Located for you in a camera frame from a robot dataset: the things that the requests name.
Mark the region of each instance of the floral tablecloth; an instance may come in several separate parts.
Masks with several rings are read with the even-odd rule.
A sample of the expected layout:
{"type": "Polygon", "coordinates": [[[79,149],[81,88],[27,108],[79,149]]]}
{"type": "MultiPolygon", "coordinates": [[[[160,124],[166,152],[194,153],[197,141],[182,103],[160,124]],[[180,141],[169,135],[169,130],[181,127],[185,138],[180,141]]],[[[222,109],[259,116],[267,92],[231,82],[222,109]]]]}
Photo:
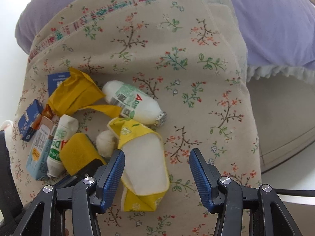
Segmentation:
{"type": "MultiPolygon", "coordinates": [[[[245,85],[246,58],[230,0],[69,4],[40,31],[27,65],[9,145],[23,203],[56,180],[38,182],[27,173],[31,142],[20,140],[17,121],[35,98],[47,102],[47,75],[75,67],[90,74],[100,88],[113,79],[139,87],[168,114],[166,123],[155,130],[164,140],[170,190],[156,212],[141,212],[137,203],[130,212],[122,212],[119,187],[113,206],[98,216],[103,235],[212,235],[216,215],[200,202],[189,151],[199,148],[221,174],[244,186],[259,186],[259,143],[245,85]]],[[[78,111],[74,117],[79,131],[92,141],[110,119],[92,110],[78,111]]]]}

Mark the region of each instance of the white plastic bottle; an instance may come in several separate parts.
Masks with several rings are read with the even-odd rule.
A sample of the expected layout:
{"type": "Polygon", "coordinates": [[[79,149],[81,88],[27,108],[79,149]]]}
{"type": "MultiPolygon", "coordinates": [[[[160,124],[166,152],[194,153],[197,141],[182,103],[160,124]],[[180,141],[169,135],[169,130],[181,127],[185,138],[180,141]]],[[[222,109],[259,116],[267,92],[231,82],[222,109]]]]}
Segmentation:
{"type": "Polygon", "coordinates": [[[157,127],[166,120],[166,113],[159,104],[137,87],[114,80],[104,85],[103,93],[108,104],[122,107],[122,117],[157,127]]]}
{"type": "Polygon", "coordinates": [[[50,152],[47,157],[47,175],[49,177],[59,177],[65,171],[65,167],[59,157],[59,152],[68,140],[77,132],[78,128],[79,122],[77,119],[66,114],[60,117],[50,152]]]}

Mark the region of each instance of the white ruffle trim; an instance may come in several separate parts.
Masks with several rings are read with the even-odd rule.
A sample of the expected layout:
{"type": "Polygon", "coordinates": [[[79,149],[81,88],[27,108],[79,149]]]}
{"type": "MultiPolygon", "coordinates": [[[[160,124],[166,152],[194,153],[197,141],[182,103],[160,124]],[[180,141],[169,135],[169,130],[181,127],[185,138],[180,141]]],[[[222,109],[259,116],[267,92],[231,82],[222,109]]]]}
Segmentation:
{"type": "Polygon", "coordinates": [[[308,84],[315,83],[315,70],[310,70],[305,67],[290,67],[290,66],[251,66],[247,67],[247,82],[251,80],[251,78],[255,78],[258,80],[260,77],[269,78],[271,75],[275,76],[278,73],[282,73],[286,77],[290,75],[296,77],[299,80],[304,81],[308,84]]]}

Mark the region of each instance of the yellow sponge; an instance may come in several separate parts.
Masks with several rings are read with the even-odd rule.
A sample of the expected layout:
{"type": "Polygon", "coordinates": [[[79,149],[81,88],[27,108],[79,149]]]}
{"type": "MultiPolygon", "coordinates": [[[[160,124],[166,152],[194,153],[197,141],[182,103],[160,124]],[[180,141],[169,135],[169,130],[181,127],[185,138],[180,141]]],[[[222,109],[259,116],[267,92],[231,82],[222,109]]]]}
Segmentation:
{"type": "Polygon", "coordinates": [[[64,167],[71,176],[75,175],[94,159],[99,159],[106,165],[104,159],[97,153],[97,150],[84,133],[74,134],[61,149],[59,155],[64,167]]]}

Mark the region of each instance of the light blue carton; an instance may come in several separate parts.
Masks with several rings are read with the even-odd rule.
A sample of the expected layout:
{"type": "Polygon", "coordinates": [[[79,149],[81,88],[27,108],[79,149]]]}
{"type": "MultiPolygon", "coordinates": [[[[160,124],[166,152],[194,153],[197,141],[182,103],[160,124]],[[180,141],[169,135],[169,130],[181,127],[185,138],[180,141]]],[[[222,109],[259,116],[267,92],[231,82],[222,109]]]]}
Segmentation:
{"type": "Polygon", "coordinates": [[[48,180],[47,157],[56,128],[50,119],[43,116],[26,163],[27,171],[35,180],[48,180]]]}

